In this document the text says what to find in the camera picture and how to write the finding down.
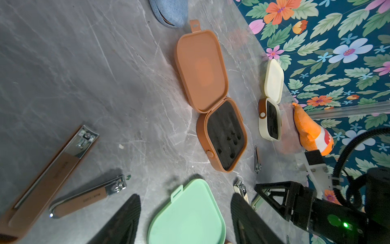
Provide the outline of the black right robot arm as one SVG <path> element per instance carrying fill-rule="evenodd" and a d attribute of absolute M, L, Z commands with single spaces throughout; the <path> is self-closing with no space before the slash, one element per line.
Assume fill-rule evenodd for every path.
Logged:
<path fill-rule="evenodd" d="M 316 198 L 316 191 L 297 182 L 257 184 L 255 191 L 285 220 L 335 244 L 388 244 L 390 242 L 390 169 L 370 168 L 353 179 L 341 193 L 341 173 L 352 151 L 367 139 L 389 135 L 379 128 L 355 137 L 343 150 L 331 177 L 338 203 Z"/>

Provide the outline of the cream nail clipper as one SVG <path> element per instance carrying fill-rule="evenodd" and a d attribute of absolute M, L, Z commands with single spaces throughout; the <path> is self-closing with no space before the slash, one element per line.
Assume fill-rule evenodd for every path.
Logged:
<path fill-rule="evenodd" d="M 246 186 L 244 185 L 244 183 L 242 183 L 241 180 L 236 180 L 233 185 L 233 188 L 235 193 L 240 194 L 244 198 L 244 200 L 249 203 Z"/>

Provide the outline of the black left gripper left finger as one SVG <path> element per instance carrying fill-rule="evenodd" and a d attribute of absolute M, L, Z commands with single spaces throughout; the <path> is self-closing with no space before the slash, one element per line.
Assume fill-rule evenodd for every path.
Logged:
<path fill-rule="evenodd" d="M 140 196 L 133 194 L 88 243 L 134 244 L 140 213 Z"/>

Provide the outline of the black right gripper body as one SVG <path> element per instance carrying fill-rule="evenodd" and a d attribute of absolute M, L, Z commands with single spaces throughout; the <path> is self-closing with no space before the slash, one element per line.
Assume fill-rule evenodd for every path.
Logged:
<path fill-rule="evenodd" d="M 318 199 L 314 189 L 297 182 L 255 185 L 255 191 L 286 221 L 335 244 L 366 244 L 366 215 L 348 207 Z"/>

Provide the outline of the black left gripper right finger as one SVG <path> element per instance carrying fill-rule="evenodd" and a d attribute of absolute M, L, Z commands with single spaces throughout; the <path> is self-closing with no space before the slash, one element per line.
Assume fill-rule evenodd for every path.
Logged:
<path fill-rule="evenodd" d="M 231 215 L 238 244 L 283 244 L 283 241 L 238 193 L 232 196 Z"/>

